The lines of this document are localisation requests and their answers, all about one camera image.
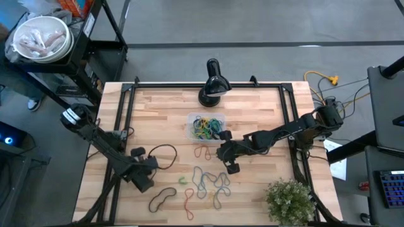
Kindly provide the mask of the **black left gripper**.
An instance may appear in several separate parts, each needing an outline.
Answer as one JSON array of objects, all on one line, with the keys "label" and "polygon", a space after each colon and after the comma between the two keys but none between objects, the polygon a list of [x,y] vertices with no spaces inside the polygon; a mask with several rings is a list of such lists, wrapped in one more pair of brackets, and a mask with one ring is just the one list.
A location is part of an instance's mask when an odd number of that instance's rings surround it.
[{"label": "black left gripper", "polygon": [[138,147],[131,150],[130,156],[124,155],[124,160],[129,163],[129,167],[124,172],[123,179],[126,182],[132,182],[141,193],[154,186],[154,181],[148,176],[152,170],[158,169],[157,158],[155,156],[144,158],[145,153],[144,147]]}]

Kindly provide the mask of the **long red rubber band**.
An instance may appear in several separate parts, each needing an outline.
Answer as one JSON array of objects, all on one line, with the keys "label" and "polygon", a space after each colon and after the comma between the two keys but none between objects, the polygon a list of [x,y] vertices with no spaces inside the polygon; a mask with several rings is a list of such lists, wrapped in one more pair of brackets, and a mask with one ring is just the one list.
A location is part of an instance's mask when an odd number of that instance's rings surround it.
[{"label": "long red rubber band", "polygon": [[189,210],[189,208],[188,208],[188,202],[189,202],[189,200],[190,200],[190,199],[193,197],[193,195],[194,195],[194,189],[192,189],[192,188],[186,189],[186,190],[184,191],[184,195],[185,195],[184,210],[185,210],[185,212],[186,212],[187,219],[188,219],[189,221],[192,221],[192,220],[194,219],[194,214],[193,214],[192,211]]}]

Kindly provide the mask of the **clear plastic bin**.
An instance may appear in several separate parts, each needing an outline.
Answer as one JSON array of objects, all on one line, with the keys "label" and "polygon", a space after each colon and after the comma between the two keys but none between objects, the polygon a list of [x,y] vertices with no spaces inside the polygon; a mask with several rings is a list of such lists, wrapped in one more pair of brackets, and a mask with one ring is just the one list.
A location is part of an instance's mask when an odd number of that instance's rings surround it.
[{"label": "clear plastic bin", "polygon": [[202,113],[197,113],[197,112],[191,112],[187,116],[187,122],[186,122],[186,137],[194,142],[194,143],[217,143],[220,142],[221,140],[214,140],[213,138],[211,139],[197,139],[196,136],[193,135],[194,127],[193,127],[193,122],[196,118],[197,115],[202,116],[203,118],[206,119],[217,119],[222,121],[222,131],[225,131],[227,126],[226,126],[226,118],[224,114],[222,113],[208,113],[208,112],[202,112]]}]

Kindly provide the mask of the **black desk lamp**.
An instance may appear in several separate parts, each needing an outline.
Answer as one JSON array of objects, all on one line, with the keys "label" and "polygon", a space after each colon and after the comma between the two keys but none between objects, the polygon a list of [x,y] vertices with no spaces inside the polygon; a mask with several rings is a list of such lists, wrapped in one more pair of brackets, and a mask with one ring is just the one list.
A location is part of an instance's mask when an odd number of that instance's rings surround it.
[{"label": "black desk lamp", "polygon": [[230,82],[221,74],[220,64],[216,58],[206,63],[208,80],[198,93],[198,101],[202,106],[214,107],[220,103],[221,96],[232,90]]}]

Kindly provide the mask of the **green artificial plant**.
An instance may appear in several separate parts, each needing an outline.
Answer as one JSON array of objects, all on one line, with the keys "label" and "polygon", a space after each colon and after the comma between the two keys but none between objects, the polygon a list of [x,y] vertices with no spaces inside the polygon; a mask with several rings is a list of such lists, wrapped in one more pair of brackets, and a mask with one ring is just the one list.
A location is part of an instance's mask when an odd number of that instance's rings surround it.
[{"label": "green artificial plant", "polygon": [[287,226],[304,226],[313,220],[316,208],[309,186],[280,178],[269,183],[265,192],[271,221]]}]

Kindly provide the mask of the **white paper sheet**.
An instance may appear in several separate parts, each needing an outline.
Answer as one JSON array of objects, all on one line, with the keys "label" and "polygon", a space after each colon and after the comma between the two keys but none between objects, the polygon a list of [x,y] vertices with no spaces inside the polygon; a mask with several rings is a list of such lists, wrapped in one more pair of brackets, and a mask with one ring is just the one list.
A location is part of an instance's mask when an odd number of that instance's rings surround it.
[{"label": "white paper sheet", "polygon": [[[341,144],[335,143],[327,139],[324,140],[323,144],[327,152],[330,152],[342,146]],[[347,159],[331,164],[330,170],[332,177],[345,181],[347,179]]]}]

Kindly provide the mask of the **person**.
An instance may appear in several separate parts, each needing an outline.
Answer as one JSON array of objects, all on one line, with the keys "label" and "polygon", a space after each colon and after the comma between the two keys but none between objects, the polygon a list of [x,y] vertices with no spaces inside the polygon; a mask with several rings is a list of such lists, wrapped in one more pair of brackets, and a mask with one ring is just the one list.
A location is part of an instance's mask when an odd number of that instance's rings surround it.
[{"label": "person", "polygon": [[34,112],[40,107],[44,94],[27,81],[22,74],[5,65],[5,46],[8,33],[8,29],[0,23],[0,84],[27,97],[28,109]]}]

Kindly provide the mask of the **black floor stand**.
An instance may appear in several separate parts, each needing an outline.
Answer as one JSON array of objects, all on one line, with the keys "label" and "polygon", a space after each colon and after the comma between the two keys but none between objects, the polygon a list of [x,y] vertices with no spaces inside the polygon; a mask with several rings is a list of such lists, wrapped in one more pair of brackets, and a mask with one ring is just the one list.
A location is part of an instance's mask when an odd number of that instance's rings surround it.
[{"label": "black floor stand", "polygon": [[0,227],[7,227],[15,211],[26,177],[32,168],[48,165],[50,158],[29,154],[0,142]]}]

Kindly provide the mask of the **computer tower with blue light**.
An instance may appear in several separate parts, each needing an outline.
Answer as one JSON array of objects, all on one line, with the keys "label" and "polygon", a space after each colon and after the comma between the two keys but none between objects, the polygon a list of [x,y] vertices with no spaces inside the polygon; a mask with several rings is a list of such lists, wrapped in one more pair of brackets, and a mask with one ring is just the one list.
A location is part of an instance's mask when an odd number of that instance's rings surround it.
[{"label": "computer tower with blue light", "polygon": [[0,121],[0,142],[20,148],[27,133]]}]

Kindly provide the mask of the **black side desk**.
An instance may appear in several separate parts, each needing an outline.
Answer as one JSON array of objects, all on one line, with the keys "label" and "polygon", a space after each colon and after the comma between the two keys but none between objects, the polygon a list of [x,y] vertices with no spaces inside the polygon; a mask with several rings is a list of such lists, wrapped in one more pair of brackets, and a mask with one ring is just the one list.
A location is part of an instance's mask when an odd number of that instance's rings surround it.
[{"label": "black side desk", "polygon": [[378,171],[404,171],[404,157],[372,146],[365,148],[370,188],[369,212],[371,224],[380,227],[404,227],[404,208],[387,208]]}]

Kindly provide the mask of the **orange cardboard box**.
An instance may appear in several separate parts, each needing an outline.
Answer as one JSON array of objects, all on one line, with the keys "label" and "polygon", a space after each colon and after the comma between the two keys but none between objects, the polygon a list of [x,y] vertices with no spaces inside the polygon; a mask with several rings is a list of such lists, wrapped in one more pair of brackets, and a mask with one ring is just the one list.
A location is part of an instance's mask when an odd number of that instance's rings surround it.
[{"label": "orange cardboard box", "polygon": [[62,9],[72,12],[73,17],[85,19],[94,0],[57,0]]}]

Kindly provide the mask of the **grey side table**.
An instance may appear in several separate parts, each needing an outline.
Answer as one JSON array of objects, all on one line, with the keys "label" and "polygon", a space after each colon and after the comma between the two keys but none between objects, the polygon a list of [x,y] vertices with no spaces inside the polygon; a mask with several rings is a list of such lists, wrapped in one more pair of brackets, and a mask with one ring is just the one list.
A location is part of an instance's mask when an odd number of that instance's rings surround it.
[{"label": "grey side table", "polygon": [[367,69],[377,143],[404,151],[404,71],[392,79],[378,67]]}]

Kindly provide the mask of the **black keyboard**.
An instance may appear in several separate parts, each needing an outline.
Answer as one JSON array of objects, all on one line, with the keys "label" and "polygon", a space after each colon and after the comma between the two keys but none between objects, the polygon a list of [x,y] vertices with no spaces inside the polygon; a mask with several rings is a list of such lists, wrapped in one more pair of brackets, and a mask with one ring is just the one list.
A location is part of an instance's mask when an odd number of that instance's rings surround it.
[{"label": "black keyboard", "polygon": [[404,209],[404,170],[377,171],[381,195],[388,209]]}]

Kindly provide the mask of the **black pole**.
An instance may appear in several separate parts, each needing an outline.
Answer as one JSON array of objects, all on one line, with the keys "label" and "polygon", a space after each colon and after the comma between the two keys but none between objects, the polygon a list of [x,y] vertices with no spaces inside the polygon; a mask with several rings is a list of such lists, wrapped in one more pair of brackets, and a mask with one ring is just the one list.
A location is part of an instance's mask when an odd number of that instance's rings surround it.
[{"label": "black pole", "polygon": [[386,79],[394,79],[396,75],[402,70],[404,70],[404,56],[399,58],[388,67],[382,67],[380,69],[381,76]]}]

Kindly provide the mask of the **clear plastic bag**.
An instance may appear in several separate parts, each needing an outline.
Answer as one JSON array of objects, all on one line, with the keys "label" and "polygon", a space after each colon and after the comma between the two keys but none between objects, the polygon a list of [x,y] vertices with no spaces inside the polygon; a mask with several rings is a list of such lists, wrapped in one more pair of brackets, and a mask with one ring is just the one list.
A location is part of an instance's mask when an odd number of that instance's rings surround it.
[{"label": "clear plastic bag", "polygon": [[54,16],[57,18],[72,18],[73,14],[69,10],[62,8],[58,0],[17,0],[27,9],[28,19],[38,16]]}]

